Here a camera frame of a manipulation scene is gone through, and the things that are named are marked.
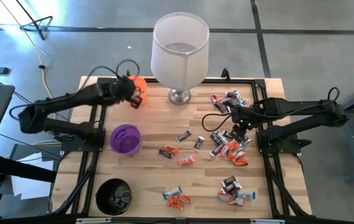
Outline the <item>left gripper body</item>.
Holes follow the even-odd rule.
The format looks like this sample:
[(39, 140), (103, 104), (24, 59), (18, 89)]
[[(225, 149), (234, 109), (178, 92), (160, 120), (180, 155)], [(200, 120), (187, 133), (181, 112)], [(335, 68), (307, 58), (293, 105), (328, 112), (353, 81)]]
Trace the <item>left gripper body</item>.
[(109, 103), (111, 105), (120, 104), (122, 101), (128, 101), (132, 105), (136, 104), (134, 99), (134, 92), (136, 91), (136, 86), (134, 82), (128, 77), (121, 77), (120, 79), (111, 79), (111, 96)]

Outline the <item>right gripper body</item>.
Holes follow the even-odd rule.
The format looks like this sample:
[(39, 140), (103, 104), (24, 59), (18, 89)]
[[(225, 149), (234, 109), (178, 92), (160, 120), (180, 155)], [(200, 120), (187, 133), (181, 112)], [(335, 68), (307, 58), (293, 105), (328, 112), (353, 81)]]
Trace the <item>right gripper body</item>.
[(242, 107), (241, 112), (241, 119), (235, 120), (236, 124), (243, 124), (248, 129), (258, 128), (259, 121), (257, 114), (259, 114), (259, 107), (258, 106), (250, 106), (250, 107)]

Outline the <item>orange pumpkin bucket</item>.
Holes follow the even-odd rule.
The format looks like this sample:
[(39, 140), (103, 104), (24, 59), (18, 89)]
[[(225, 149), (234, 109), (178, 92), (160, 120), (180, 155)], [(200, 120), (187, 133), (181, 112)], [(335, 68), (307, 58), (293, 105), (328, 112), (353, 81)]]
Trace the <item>orange pumpkin bucket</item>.
[(134, 82), (136, 90), (139, 91), (139, 96), (142, 98), (141, 104), (145, 105), (147, 102), (147, 82), (145, 78), (138, 75), (130, 75), (128, 78)]

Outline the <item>purple plastic bucket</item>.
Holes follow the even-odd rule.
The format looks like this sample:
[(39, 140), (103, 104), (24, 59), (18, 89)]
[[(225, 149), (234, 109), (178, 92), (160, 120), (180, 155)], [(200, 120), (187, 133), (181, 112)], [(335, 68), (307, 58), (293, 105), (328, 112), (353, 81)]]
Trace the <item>purple plastic bucket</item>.
[(109, 144), (115, 153), (133, 156), (141, 150), (141, 133), (134, 125), (122, 124), (112, 131)]

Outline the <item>white shade silver table lamp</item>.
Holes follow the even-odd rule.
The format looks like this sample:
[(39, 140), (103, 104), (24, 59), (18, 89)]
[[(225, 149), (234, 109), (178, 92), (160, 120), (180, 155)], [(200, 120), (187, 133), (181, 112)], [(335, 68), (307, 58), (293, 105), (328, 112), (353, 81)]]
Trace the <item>white shade silver table lamp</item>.
[(200, 17), (173, 12), (160, 18), (152, 33), (151, 72), (169, 88), (175, 105), (190, 101), (190, 90), (208, 74), (210, 30)]

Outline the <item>black plastic bucket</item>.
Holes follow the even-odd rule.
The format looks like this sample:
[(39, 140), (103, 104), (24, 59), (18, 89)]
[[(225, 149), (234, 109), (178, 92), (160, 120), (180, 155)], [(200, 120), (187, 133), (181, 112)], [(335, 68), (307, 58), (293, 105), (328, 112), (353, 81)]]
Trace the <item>black plastic bucket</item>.
[(95, 195), (98, 209), (111, 216), (120, 215), (129, 208), (132, 202), (132, 191), (122, 179), (109, 179), (100, 185)]

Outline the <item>black metal stand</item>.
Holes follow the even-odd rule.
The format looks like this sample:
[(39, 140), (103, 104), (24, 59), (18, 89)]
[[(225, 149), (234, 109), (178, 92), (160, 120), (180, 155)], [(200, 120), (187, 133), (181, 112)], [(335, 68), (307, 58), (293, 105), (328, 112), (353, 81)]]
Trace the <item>black metal stand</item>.
[(47, 32), (49, 29), (49, 26), (53, 20), (53, 16), (47, 16), (47, 17), (43, 17), (40, 19), (34, 19), (29, 12), (27, 11), (27, 9), (21, 4), (21, 2), (19, 0), (15, 0), (16, 3), (21, 7), (21, 9), (25, 12), (25, 14), (27, 15), (27, 17), (30, 19), (30, 22), (24, 25), (20, 25), (19, 27), (21, 29), (27, 28), (27, 27), (34, 27), (35, 31), (38, 33), (39, 37), (41, 38), (41, 40), (45, 40), (46, 37), (44, 35), (44, 32)]

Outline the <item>black crossbar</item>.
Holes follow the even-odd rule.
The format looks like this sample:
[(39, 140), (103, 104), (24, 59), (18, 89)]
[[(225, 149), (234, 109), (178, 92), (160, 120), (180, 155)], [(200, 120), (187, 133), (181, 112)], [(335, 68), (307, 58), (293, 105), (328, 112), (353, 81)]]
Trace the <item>black crossbar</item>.
[(44, 169), (41, 167), (24, 164), (0, 156), (0, 174), (13, 175), (26, 179), (40, 180), (44, 182), (55, 182), (57, 173), (52, 168)]

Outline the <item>white paper sheets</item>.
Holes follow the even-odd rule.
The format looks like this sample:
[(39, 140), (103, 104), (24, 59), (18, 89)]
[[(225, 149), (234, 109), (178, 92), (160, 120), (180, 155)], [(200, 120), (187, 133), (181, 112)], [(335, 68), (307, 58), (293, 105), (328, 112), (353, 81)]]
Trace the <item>white paper sheets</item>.
[[(53, 170), (54, 162), (43, 161), (42, 153), (38, 152), (19, 159), (18, 162), (38, 166), (43, 169)], [(11, 176), (12, 191), (14, 196), (20, 195), (21, 200), (48, 197), (52, 183), (41, 180), (27, 179)]]

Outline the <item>black aluminium table frame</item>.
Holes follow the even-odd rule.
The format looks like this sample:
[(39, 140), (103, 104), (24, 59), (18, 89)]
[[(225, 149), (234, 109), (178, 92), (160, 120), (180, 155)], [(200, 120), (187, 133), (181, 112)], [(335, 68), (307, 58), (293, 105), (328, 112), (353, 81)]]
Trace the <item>black aluminium table frame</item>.
[[(73, 221), (78, 218), (99, 218), (105, 215), (95, 203), (95, 195), (101, 184), (109, 179), (123, 179), (132, 190), (132, 202), (128, 210), (111, 217), (113, 224), (126, 222), (177, 222), (177, 223), (249, 223), (251, 219), (272, 219), (268, 181), (264, 168), (264, 157), (256, 144), (256, 133), (250, 131), (250, 142), (245, 150), (248, 165), (235, 166), (227, 157), (212, 157), (210, 152), (215, 143), (210, 130), (216, 126), (231, 129), (232, 122), (218, 116), (211, 104), (212, 95), (223, 96), (226, 92), (238, 90), (247, 103), (261, 98), (283, 97), (282, 81), (277, 78), (255, 80), (234, 78), (226, 82), (221, 78), (208, 78), (192, 89), (190, 103), (173, 105), (167, 97), (168, 89), (150, 78), (147, 84), (147, 102), (139, 109), (127, 103), (112, 106), (106, 110), (92, 111), (88, 106), (75, 108), (72, 121), (103, 119), (107, 132), (122, 124), (131, 124), (141, 133), (141, 150), (133, 156), (113, 152), (105, 142), (98, 156), (96, 170), (91, 180), (82, 188), (75, 206), (68, 210)], [(176, 137), (186, 130), (192, 135), (178, 142)], [(199, 151), (193, 147), (199, 136), (204, 141)], [(166, 145), (179, 149), (177, 155), (168, 159), (158, 150)], [(178, 159), (193, 154), (195, 162), (179, 166)], [(223, 179), (235, 175), (241, 184), (240, 191), (256, 192), (255, 199), (244, 198), (243, 206), (230, 205), (218, 198), (223, 190)], [(183, 203), (184, 209), (168, 208), (162, 194), (180, 186), (181, 195), (192, 199)]]

